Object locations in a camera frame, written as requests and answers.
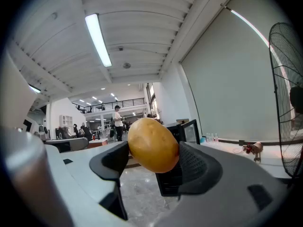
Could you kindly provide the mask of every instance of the floor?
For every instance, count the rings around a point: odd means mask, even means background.
[[[157,219],[178,204],[177,197],[162,197],[155,173],[143,166],[125,169],[120,177],[121,195],[128,222],[153,227]]]

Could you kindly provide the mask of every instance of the smoke detector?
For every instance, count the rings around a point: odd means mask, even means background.
[[[123,68],[125,68],[125,69],[128,69],[128,68],[130,68],[131,67],[131,64],[130,63],[124,63],[123,64]]]

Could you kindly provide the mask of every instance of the ceiling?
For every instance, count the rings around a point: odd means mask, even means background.
[[[26,81],[42,90],[34,108],[111,84],[156,82],[175,54],[185,54],[177,49],[208,1],[32,0],[7,49]],[[111,67],[103,66],[85,24],[95,13]],[[125,62],[129,69],[122,67]]]
[[[110,84],[103,88],[104,90],[99,88],[91,92],[73,96],[70,98],[70,100],[75,104],[87,107],[89,105],[86,103],[90,103],[92,105],[100,104],[99,100],[104,104],[115,102],[115,97],[117,97],[119,101],[144,97],[142,87],[136,84],[129,86],[127,84]]]
[[[136,110],[131,110],[131,111],[125,111],[125,112],[119,112],[119,114],[122,116],[122,117],[131,117],[133,115],[133,113],[136,114],[136,116],[139,116],[139,115],[142,115],[143,112],[144,112],[145,109],[136,109]],[[106,120],[110,120],[111,117],[112,117],[112,113],[111,114],[105,114],[103,115],[104,119]],[[86,118],[86,121],[95,121],[97,122],[96,119],[98,119],[99,117],[98,116],[93,116],[93,117],[87,117]]]

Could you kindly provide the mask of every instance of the white table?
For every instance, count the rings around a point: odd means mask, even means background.
[[[241,150],[240,153],[236,154],[242,157],[249,158],[251,160],[254,160],[255,158],[255,155],[253,155],[252,153],[246,154],[246,152],[242,150],[242,146],[239,146],[237,144],[223,142],[203,142],[200,145],[233,154],[235,154],[234,151]],[[261,163],[257,161],[256,164],[259,164],[260,167],[262,167],[275,178],[291,178],[284,170],[281,159],[280,146],[264,146],[263,151],[261,152]]]
[[[113,190],[115,183],[102,180],[89,168],[93,156],[116,145],[113,143],[61,154],[56,147],[45,145],[53,180],[75,226],[131,227],[99,205],[100,200]],[[73,162],[65,165],[63,159],[66,158]]]

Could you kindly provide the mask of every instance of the water bottle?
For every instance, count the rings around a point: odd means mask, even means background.
[[[218,134],[217,134],[217,133],[216,133],[216,134],[214,134],[214,139],[215,139],[216,143],[218,143],[218,142],[219,142],[219,137],[218,137]]]

